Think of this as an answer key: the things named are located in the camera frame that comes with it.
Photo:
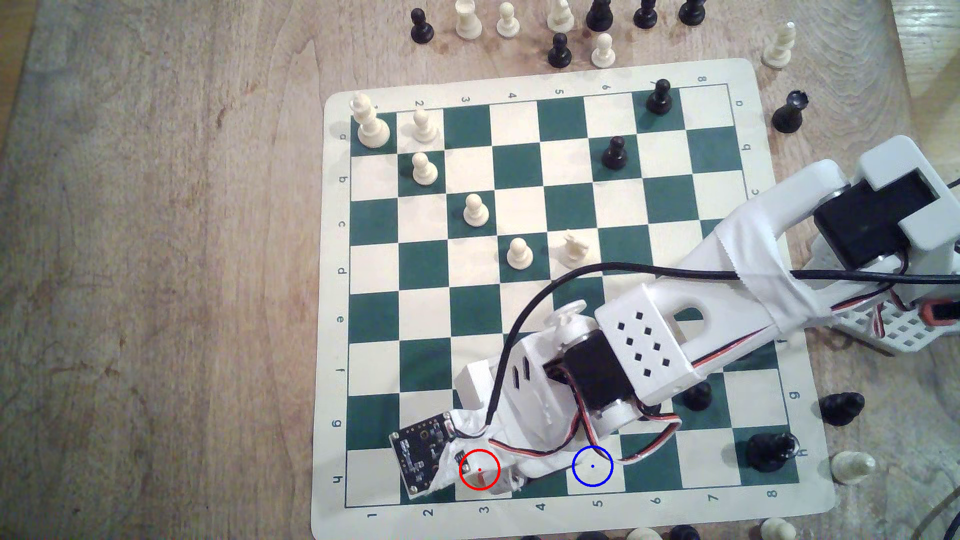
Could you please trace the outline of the white plastic gripper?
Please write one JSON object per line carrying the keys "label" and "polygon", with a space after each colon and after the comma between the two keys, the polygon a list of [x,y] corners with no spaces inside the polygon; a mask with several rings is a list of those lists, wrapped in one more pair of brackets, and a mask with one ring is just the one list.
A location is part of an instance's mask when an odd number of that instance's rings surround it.
{"label": "white plastic gripper", "polygon": [[545,319],[545,328],[527,335],[510,349],[498,407],[488,428],[481,430],[498,372],[499,353],[466,364],[454,378],[462,408],[453,412],[449,462],[460,467],[468,453],[470,467],[493,463],[489,451],[502,465],[491,496],[521,490],[529,480],[574,465],[587,445],[574,425],[579,416],[571,387],[560,376],[548,376],[546,365],[557,361],[565,348],[598,329],[584,315],[585,300],[573,300]]}

